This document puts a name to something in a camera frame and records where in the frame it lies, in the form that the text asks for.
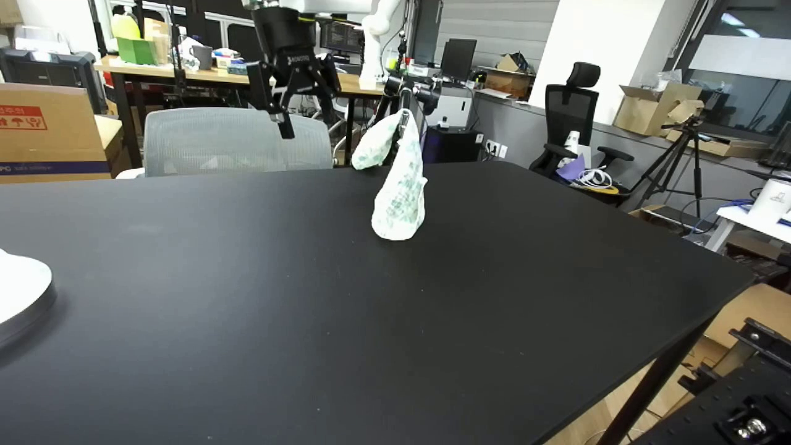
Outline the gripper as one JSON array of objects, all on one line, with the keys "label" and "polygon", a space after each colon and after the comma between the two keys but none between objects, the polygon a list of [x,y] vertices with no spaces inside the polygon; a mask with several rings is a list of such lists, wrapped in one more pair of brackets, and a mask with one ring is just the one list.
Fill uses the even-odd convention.
[{"label": "gripper", "polygon": [[[247,63],[250,104],[269,114],[282,139],[295,138],[287,110],[290,93],[313,94],[323,121],[333,124],[341,85],[332,57],[315,56],[309,23],[296,9],[280,6],[254,6],[252,20],[261,57]],[[269,84],[271,78],[279,91]]]}]

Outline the monitor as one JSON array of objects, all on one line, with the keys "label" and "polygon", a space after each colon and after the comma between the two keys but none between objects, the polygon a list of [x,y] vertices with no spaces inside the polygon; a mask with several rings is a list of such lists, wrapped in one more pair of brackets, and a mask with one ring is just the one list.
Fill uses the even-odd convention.
[{"label": "monitor", "polygon": [[444,43],[440,69],[444,78],[455,82],[466,82],[471,72],[477,40],[449,39]]},{"label": "monitor", "polygon": [[320,48],[344,54],[362,54],[365,37],[362,26],[347,22],[320,24]]}]

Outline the grey mesh office chair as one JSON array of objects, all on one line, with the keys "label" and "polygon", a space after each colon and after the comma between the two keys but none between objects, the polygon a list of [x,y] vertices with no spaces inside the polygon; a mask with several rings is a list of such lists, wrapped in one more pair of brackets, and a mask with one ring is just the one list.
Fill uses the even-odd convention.
[{"label": "grey mesh office chair", "polygon": [[142,168],[124,170],[117,178],[332,169],[326,124],[303,116],[292,117],[291,123],[295,137],[284,139],[268,114],[254,109],[151,112]]}]

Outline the white robot machine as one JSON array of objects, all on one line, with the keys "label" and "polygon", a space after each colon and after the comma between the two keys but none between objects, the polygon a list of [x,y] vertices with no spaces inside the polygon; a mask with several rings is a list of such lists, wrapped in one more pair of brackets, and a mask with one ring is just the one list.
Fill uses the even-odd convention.
[{"label": "white robot machine", "polygon": [[382,59],[384,46],[381,39],[389,32],[399,5],[403,1],[378,0],[376,10],[362,20],[365,43],[362,71],[359,76],[361,90],[375,90],[384,82],[385,70]]}]

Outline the wooden desk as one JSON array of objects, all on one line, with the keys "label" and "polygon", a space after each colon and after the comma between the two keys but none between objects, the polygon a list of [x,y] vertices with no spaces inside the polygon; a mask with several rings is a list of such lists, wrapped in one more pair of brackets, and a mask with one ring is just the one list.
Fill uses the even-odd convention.
[{"label": "wooden desk", "polygon": [[[155,67],[126,63],[116,56],[104,56],[101,60],[94,63],[94,67],[96,71],[109,73],[111,76],[111,85],[115,90],[115,104],[122,123],[122,129],[124,130],[124,143],[127,147],[130,163],[133,168],[141,168],[141,147],[136,133],[138,126],[133,121],[126,84],[129,83],[132,87],[133,98],[135,99],[133,106],[136,107],[138,112],[138,123],[144,125],[146,123],[147,110],[142,96],[141,84],[175,85],[174,70],[170,66]],[[249,89],[249,81],[246,76],[228,74],[226,71],[218,70],[217,68],[187,72],[186,85],[202,88]]]}]

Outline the white cabinet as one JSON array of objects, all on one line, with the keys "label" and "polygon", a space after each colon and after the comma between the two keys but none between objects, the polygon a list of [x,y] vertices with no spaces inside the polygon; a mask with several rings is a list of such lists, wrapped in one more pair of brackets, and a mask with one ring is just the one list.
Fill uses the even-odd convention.
[{"label": "white cabinet", "polygon": [[449,127],[467,127],[471,116],[474,93],[469,88],[445,87],[437,107],[426,117],[426,125],[437,126],[446,122]]}]

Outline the green box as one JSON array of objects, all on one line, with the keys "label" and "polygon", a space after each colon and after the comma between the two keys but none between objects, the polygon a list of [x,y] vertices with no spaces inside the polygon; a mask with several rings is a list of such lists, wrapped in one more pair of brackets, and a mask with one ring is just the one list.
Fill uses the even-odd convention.
[{"label": "green box", "polygon": [[149,40],[116,37],[116,43],[122,61],[136,65],[158,65],[153,43]]}]

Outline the cardboard box with clutter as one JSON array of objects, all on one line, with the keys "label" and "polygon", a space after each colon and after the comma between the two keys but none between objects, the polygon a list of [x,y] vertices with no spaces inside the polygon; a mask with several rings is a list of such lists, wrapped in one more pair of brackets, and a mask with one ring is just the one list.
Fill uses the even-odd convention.
[{"label": "cardboard box with clutter", "polygon": [[507,95],[507,98],[526,100],[536,79],[536,70],[522,53],[506,53],[494,67],[486,71],[485,87]]}]

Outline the black equipment case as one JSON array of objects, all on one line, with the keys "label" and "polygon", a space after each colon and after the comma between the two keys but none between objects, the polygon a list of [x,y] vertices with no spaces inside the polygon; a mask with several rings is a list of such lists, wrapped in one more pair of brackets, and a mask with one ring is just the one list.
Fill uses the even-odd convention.
[{"label": "black equipment case", "polygon": [[95,62],[93,53],[56,54],[0,48],[0,73],[6,82],[84,88],[93,112],[104,114],[107,106]]}]

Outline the large printed cardboard box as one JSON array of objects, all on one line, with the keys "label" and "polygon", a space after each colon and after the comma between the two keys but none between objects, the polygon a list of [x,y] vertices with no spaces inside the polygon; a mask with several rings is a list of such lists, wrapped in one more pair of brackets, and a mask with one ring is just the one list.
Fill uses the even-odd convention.
[{"label": "large printed cardboard box", "polygon": [[131,169],[122,136],[84,88],[0,83],[0,185],[114,179]]}]

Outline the open cardboard box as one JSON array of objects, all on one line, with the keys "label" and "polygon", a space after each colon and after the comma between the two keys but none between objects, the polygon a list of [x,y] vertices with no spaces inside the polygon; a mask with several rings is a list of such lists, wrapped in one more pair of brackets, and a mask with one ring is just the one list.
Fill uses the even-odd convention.
[{"label": "open cardboard box", "polygon": [[669,132],[662,129],[664,124],[683,123],[704,108],[702,88],[696,85],[670,83],[662,92],[629,85],[620,88],[624,98],[612,125],[638,135],[664,137]]}]

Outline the flat cardboard box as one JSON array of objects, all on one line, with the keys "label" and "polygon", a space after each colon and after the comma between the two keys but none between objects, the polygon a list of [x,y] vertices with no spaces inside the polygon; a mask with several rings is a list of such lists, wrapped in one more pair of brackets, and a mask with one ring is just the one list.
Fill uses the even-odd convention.
[{"label": "flat cardboard box", "polygon": [[718,158],[760,158],[769,149],[767,143],[749,139],[698,133],[698,152]]}]

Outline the window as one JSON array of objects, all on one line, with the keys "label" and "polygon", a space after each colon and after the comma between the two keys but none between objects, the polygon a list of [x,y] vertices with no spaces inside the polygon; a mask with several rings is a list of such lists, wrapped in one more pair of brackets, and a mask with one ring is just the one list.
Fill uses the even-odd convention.
[{"label": "window", "polygon": [[776,138],[791,122],[791,0],[692,0],[664,68],[701,88],[707,130]]}]

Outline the white table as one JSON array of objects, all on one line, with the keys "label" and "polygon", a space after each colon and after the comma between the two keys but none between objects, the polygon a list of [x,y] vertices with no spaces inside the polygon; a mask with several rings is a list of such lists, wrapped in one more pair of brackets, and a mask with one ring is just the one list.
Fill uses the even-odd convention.
[{"label": "white table", "polygon": [[780,219],[771,222],[757,216],[750,216],[746,210],[739,206],[721,206],[716,215],[721,218],[721,221],[704,245],[707,250],[719,252],[737,226],[743,226],[766,235],[776,244],[779,242],[791,245],[791,226],[780,223]]}]

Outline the black perforated metal plate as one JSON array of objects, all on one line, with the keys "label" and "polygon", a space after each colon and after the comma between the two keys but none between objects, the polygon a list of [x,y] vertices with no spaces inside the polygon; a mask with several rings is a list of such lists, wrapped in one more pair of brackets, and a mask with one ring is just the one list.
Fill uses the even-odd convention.
[{"label": "black perforated metal plate", "polygon": [[630,445],[791,445],[791,340],[747,318],[715,366],[681,384],[692,397]]}]

